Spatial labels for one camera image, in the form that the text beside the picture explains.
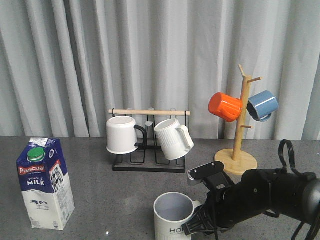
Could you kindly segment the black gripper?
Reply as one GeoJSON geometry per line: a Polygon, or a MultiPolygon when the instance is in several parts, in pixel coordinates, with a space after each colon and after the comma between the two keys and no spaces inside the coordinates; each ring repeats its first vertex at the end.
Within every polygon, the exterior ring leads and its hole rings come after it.
{"type": "Polygon", "coordinates": [[[205,204],[195,208],[191,219],[182,225],[186,236],[210,235],[213,229],[229,229],[250,219],[250,187],[243,183],[217,190],[208,186],[205,204]]]}

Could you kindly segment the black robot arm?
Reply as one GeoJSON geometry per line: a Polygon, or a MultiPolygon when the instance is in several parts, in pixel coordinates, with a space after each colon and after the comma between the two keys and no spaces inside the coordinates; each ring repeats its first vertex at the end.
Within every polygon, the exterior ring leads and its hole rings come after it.
{"type": "Polygon", "coordinates": [[[304,224],[310,225],[307,240],[314,240],[320,230],[320,181],[315,176],[308,180],[279,169],[252,169],[237,184],[224,171],[201,181],[209,192],[205,203],[182,225],[186,235],[225,232],[262,214],[300,221],[293,239],[304,224]]]}

